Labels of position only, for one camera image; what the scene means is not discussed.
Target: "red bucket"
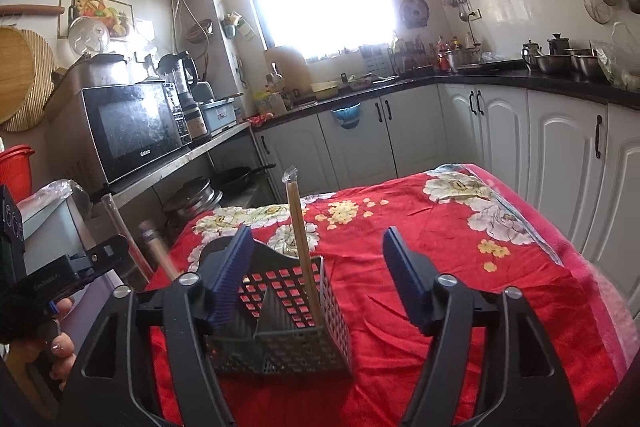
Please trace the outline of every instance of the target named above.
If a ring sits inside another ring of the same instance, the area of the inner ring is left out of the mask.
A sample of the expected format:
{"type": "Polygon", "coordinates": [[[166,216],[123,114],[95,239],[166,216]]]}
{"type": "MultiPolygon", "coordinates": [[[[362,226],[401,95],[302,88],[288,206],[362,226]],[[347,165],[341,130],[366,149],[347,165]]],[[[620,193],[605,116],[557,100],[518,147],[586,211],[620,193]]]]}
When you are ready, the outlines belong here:
{"type": "Polygon", "coordinates": [[[31,164],[35,151],[28,145],[16,145],[0,152],[0,185],[9,188],[15,203],[31,196],[31,164]]]}

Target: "fruit painting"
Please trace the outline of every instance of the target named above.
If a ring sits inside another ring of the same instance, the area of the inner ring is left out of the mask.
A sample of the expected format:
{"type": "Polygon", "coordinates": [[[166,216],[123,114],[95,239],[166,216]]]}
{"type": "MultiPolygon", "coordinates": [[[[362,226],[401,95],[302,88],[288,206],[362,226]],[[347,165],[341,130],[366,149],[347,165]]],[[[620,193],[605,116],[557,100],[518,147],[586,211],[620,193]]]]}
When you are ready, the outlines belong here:
{"type": "Polygon", "coordinates": [[[58,19],[58,38],[66,38],[78,17],[91,17],[107,26],[112,40],[127,40],[134,31],[133,7],[116,0],[60,0],[65,12],[58,19]]]}

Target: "metal basket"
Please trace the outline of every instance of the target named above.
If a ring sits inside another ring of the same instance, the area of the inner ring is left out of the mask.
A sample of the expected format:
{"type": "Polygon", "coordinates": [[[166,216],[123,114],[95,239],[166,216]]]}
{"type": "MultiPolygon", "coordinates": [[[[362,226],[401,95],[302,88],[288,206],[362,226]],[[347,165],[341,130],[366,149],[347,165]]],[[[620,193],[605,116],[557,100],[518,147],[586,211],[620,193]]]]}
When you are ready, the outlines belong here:
{"type": "MultiPolygon", "coordinates": [[[[202,254],[215,255],[224,243],[228,238],[217,239],[202,254]]],[[[207,339],[218,374],[351,372],[349,330],[324,259],[312,257],[312,267],[322,310],[319,325],[309,311],[298,261],[255,242],[233,321],[207,339]]]]}

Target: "kitchen cabinet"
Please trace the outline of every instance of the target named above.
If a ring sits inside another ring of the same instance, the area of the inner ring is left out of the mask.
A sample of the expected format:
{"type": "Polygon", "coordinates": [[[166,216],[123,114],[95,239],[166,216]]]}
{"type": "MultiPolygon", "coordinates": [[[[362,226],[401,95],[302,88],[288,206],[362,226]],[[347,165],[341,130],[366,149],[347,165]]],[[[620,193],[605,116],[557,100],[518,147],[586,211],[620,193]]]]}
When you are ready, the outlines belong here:
{"type": "Polygon", "coordinates": [[[447,160],[438,86],[380,97],[398,177],[434,169],[447,160]]]}
{"type": "Polygon", "coordinates": [[[271,175],[281,201],[287,200],[282,175],[292,165],[298,168],[301,196],[338,190],[317,115],[259,131],[256,137],[263,159],[276,164],[271,175]]]}
{"type": "Polygon", "coordinates": [[[475,91],[465,84],[440,84],[438,91],[449,150],[447,163],[473,163],[482,167],[482,133],[475,91]]]}
{"type": "Polygon", "coordinates": [[[640,311],[640,114],[609,105],[602,187],[582,250],[618,288],[632,315],[640,311]]]}
{"type": "Polygon", "coordinates": [[[364,100],[356,125],[344,126],[332,111],[318,115],[338,187],[375,185],[397,177],[384,110],[379,98],[364,100]]]}
{"type": "Polygon", "coordinates": [[[484,169],[526,198],[529,181],[527,90],[474,86],[484,169]]]}
{"type": "Polygon", "coordinates": [[[600,191],[607,107],[529,91],[527,201],[582,251],[600,191]]]}

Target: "blender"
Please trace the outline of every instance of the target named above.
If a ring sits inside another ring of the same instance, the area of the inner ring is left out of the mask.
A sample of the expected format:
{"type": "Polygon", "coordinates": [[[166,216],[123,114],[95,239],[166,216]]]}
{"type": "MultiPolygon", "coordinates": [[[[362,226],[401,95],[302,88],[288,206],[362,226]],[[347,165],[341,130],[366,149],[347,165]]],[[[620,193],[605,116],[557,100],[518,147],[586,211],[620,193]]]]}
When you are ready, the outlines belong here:
{"type": "Polygon", "coordinates": [[[198,103],[191,96],[190,86],[197,83],[198,71],[189,53],[183,51],[162,57],[158,63],[158,74],[165,82],[175,85],[178,101],[191,136],[189,147],[194,148],[211,140],[211,133],[207,130],[198,103]],[[187,73],[191,75],[191,80],[187,79],[187,73]]]}

